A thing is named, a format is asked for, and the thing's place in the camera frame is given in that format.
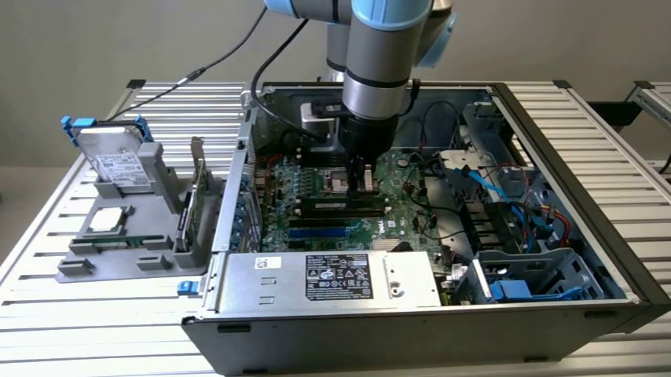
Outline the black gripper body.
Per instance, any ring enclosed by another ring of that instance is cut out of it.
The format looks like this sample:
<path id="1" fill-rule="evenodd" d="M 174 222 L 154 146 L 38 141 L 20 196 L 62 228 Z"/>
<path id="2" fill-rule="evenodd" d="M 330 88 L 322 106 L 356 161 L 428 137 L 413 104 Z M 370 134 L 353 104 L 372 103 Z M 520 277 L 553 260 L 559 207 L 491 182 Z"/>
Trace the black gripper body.
<path id="1" fill-rule="evenodd" d="M 341 118 L 337 137 L 345 154 L 349 157 L 378 158 L 393 144 L 396 127 L 396 115 L 386 119 Z"/>

